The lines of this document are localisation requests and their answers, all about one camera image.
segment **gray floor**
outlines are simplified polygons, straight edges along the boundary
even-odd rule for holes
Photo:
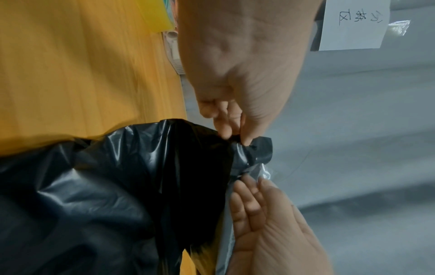
[[[272,179],[339,275],[435,274],[433,14],[433,6],[393,11],[390,22],[410,27],[387,33],[380,49],[309,52],[266,133]],[[188,119],[212,128],[183,85]]]

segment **chinese characters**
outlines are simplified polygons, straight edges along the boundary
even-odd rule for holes
[[[383,21],[382,19],[383,14],[380,13],[379,11],[376,10],[374,12],[371,12],[371,15],[372,15],[372,18],[370,19],[371,22],[380,23]],[[342,21],[360,22],[364,20],[367,20],[367,13],[364,12],[364,9],[358,10],[355,13],[354,17],[352,17],[352,13],[350,9],[348,9],[347,11],[340,11],[338,24],[341,25]]]

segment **wooden surface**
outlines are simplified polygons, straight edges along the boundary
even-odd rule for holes
[[[0,0],[0,155],[165,118],[180,78],[135,0]]]

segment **black plastic bag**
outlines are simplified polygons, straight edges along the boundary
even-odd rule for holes
[[[0,274],[179,274],[230,178],[272,155],[183,120],[0,159]]]

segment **white paper sign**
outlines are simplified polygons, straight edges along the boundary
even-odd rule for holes
[[[327,0],[320,51],[380,48],[390,0]]]

